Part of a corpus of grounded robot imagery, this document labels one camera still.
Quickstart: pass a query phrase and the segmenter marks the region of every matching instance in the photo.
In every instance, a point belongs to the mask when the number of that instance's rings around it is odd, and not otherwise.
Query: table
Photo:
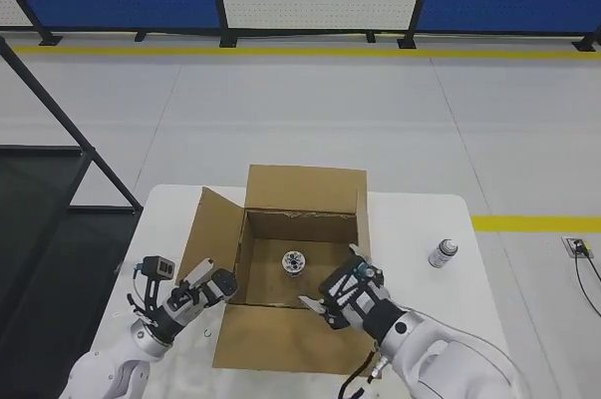
[[[244,204],[245,189],[210,188]],[[93,350],[113,346],[137,319],[126,300],[126,294],[133,292],[134,265],[144,256],[155,254],[179,264],[200,194],[201,186],[157,186],[151,191]],[[464,200],[447,195],[369,193],[368,207],[373,262],[384,271],[393,299],[507,351]],[[444,268],[436,269],[427,257],[444,238],[452,238],[459,251]],[[143,289],[145,278],[140,276],[138,283]],[[167,296],[171,284],[162,284],[159,300]],[[223,311],[223,304],[205,310],[180,333],[164,360],[151,366],[144,398],[337,396],[346,376],[212,369]],[[409,397],[407,388],[389,368],[371,388],[365,397]]]

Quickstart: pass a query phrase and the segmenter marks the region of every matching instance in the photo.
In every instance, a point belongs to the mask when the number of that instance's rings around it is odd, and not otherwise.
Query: yellow tape
[[[508,60],[601,60],[601,52],[575,51],[502,51],[502,50],[401,50],[371,48],[314,48],[314,47],[56,47],[14,46],[21,54],[59,54],[91,56],[303,56],[303,57],[441,57],[441,58],[494,58]]]
[[[475,231],[601,232],[601,216],[473,216]]]

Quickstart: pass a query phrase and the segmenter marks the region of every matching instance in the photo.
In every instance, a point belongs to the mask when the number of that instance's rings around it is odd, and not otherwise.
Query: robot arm
[[[150,363],[162,359],[175,337],[202,310],[228,300],[237,290],[235,276],[225,269],[191,281],[201,267],[211,269],[211,260],[204,260],[156,307],[158,282],[173,277],[174,265],[158,256],[146,257],[142,270],[148,276],[145,308],[131,300],[139,319],[113,348],[88,352],[75,363],[61,398],[141,398]]]
[[[478,338],[394,303],[382,271],[352,249],[320,284],[322,299],[300,300],[331,328],[351,325],[376,341],[381,357],[369,383],[391,363],[417,399],[512,398],[514,368],[504,356],[485,356]]]

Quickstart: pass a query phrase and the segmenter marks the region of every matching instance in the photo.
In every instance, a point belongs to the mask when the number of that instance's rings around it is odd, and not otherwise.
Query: open cardboard box
[[[351,255],[369,253],[364,171],[251,166],[245,208],[204,188],[178,279],[203,259],[235,272],[238,291],[225,308],[213,367],[351,374],[372,340],[334,331],[298,295],[318,285]],[[282,256],[301,251],[306,265],[288,276]]]

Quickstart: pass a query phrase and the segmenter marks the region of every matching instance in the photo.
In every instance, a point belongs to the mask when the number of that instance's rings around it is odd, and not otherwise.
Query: spray can
[[[297,250],[292,250],[282,256],[282,268],[290,277],[297,277],[302,273],[306,260],[304,255]]]
[[[450,239],[445,239],[436,247],[436,250],[429,255],[429,263],[432,267],[440,268],[447,264],[449,260],[457,253],[457,245]]]

